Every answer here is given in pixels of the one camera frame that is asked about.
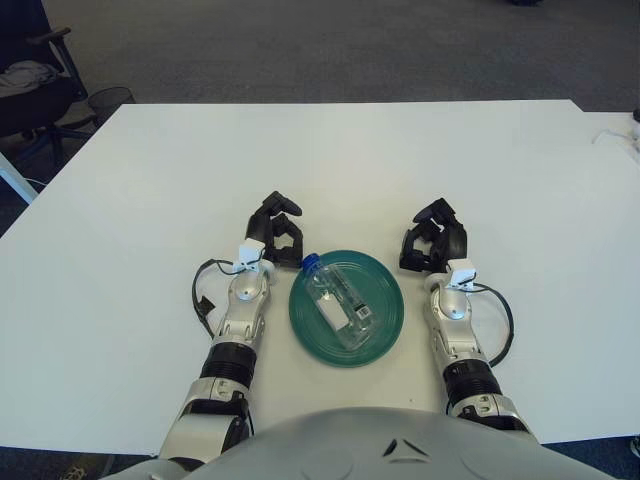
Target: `chair armrest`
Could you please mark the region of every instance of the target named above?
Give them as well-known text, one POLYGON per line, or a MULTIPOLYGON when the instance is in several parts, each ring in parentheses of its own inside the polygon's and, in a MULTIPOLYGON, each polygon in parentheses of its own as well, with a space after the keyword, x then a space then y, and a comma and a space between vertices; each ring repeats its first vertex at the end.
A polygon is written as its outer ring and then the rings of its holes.
POLYGON ((27 38, 27 43, 30 45, 42 45, 43 43, 54 42, 55 40, 64 37, 70 32, 71 29, 69 27, 56 28, 49 33, 45 33, 44 35, 27 38))

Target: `bottle label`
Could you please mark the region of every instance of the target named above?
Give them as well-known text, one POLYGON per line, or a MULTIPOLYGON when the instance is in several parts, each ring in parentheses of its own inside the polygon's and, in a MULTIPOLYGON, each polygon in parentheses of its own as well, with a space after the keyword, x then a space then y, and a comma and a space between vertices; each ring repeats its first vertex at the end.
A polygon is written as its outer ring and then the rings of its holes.
POLYGON ((356 315, 358 315, 358 318, 360 318, 360 320, 364 320, 369 315, 371 315, 371 309, 366 305, 362 305, 356 310, 356 315))
POLYGON ((316 305, 324 319, 336 332, 349 325, 349 317, 344 313, 342 305, 334 295, 326 293, 316 301, 316 305))

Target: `gray cloth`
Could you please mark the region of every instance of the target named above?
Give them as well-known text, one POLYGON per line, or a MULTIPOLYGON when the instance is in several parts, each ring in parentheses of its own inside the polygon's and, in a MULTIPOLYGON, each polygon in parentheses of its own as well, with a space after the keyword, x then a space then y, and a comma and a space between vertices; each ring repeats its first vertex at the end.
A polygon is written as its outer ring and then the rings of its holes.
POLYGON ((58 75, 54 67, 45 63, 32 60, 14 63, 0 74, 0 98, 30 92, 54 82, 58 75))

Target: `blue bottle cap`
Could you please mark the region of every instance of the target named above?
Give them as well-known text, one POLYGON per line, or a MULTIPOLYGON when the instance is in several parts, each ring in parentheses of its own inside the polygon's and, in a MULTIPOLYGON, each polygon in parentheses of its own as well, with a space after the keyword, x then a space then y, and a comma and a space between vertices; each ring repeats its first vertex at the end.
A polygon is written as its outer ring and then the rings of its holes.
POLYGON ((316 263, 320 261, 320 256, 317 253, 311 253, 304 257, 302 260, 302 271, 307 273, 311 267, 313 267, 316 263))

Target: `white table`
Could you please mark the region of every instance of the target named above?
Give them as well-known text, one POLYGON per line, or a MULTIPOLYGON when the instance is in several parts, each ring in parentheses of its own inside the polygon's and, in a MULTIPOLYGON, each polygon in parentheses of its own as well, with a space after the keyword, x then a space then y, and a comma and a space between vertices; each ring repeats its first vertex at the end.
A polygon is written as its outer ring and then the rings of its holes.
MULTIPOLYGON (((640 172, 569 101, 379 105, 125 105, 0 239, 0 444, 157 452, 209 340, 196 267, 234 258, 272 190, 304 211, 305 252, 356 249, 396 276, 392 350, 331 368, 296 340, 273 288, 252 385, 258 430, 320 409, 442 411, 421 314, 424 276, 400 272, 405 230, 444 196, 479 281, 515 314, 495 369, 541 442, 640 431, 640 172)), ((225 309, 228 279, 206 277, 225 309)), ((473 300, 486 347, 503 335, 473 300)))

